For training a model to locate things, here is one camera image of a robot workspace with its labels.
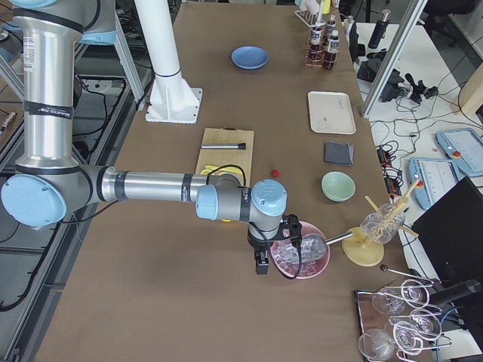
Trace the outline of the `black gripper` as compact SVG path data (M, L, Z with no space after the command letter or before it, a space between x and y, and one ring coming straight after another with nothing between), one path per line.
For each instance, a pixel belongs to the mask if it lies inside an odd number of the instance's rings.
M292 247L296 250L296 263L302 263L302 225L296 215L282 215L278 223L271 228L266 226L261 229L253 221L250 221L248 225L248 243L254 248L255 271L257 275L266 275L268 273L269 262L267 256L269 248L276 241L290 241Z

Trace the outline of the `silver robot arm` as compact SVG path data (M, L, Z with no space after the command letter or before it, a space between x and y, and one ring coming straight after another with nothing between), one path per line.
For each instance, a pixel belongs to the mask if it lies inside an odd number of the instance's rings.
M272 263L274 242L300 250L301 224L286 214L287 192L275 180L248 187L231 175L132 172L73 158L74 47L115 42L115 2L15 1L13 18L23 32L24 153L1 199L16 221L40 229L101 201L181 201L203 219L247 223L258 274Z

